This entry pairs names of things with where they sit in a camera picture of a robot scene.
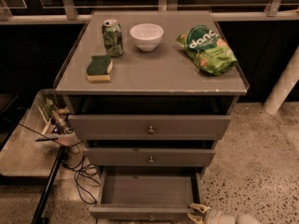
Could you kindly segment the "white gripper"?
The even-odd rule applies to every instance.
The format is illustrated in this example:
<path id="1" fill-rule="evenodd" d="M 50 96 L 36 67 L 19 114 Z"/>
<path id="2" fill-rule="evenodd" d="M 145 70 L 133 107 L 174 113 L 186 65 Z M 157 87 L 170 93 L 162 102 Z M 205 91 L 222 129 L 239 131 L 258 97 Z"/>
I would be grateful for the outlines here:
<path id="1" fill-rule="evenodd" d="M 220 210 L 211 209 L 210 206 L 200 203 L 191 203 L 190 208 L 199 211 L 203 215 L 206 214 L 205 218 L 202 218 L 188 213 L 188 218 L 195 224 L 235 224 L 235 217 L 226 215 Z"/>

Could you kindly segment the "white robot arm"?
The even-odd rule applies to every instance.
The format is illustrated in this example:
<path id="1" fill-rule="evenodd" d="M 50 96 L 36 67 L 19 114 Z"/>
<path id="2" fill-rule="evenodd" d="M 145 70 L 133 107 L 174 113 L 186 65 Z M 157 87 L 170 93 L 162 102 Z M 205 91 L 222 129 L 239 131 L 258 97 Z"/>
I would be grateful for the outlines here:
<path id="1" fill-rule="evenodd" d="M 260 221 L 250 215 L 243 214 L 234 217 L 200 203 L 192 203 L 190 208 L 193 213 L 188 213 L 187 216 L 195 224 L 261 224 Z"/>

